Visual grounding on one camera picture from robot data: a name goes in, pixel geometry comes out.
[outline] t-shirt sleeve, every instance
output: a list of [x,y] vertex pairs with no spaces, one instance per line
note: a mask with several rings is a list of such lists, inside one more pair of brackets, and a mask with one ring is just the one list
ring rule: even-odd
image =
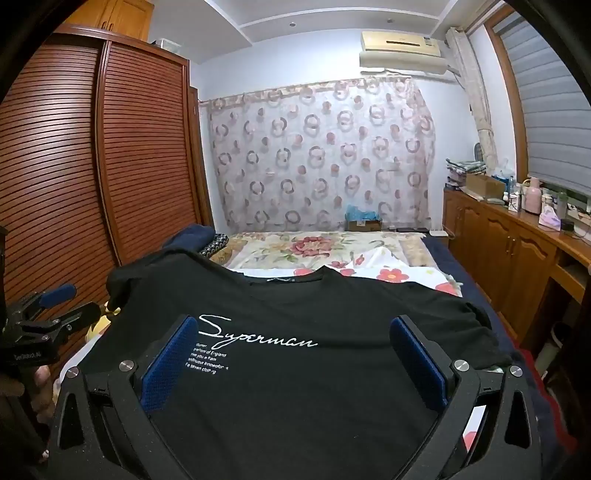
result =
[[507,367],[511,357],[499,349],[488,315],[459,297],[417,283],[383,283],[389,296],[404,299],[405,310],[423,334],[448,354],[476,369]]

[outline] ceiling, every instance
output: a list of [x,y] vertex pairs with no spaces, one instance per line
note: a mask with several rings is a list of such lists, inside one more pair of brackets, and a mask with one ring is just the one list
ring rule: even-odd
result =
[[269,38],[316,30],[397,30],[443,39],[492,0],[150,0],[150,41],[197,63]]

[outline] storage box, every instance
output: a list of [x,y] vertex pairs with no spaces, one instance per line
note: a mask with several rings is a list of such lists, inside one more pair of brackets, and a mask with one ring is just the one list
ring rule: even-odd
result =
[[381,220],[352,220],[347,222],[348,232],[379,232],[381,229]]
[[485,199],[501,199],[506,185],[487,175],[466,175],[466,188],[484,197]]

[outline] blue gripper pad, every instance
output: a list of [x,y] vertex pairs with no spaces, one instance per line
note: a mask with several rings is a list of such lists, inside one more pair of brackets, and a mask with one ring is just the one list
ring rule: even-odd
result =
[[390,343],[427,408],[441,413],[447,406],[445,377],[400,317],[390,323]]
[[140,405],[146,413],[162,408],[197,343],[198,335],[197,320],[187,317],[152,362],[142,379]]
[[75,296],[76,287],[71,283],[65,283],[61,287],[43,292],[39,299],[39,306],[44,309],[50,309],[60,303],[73,299]]

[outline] sheer curtain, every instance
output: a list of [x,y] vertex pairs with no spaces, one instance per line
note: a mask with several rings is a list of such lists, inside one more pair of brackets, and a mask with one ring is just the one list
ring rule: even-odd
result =
[[461,77],[460,84],[466,90],[472,108],[472,115],[476,121],[480,146],[486,163],[487,174],[492,174],[498,165],[496,156],[495,137],[491,125],[491,112],[482,73],[474,55],[472,45],[464,32],[450,28],[446,34],[447,43],[452,50]]
[[211,100],[211,148],[234,232],[342,229],[349,205],[429,227],[431,113],[410,77]]

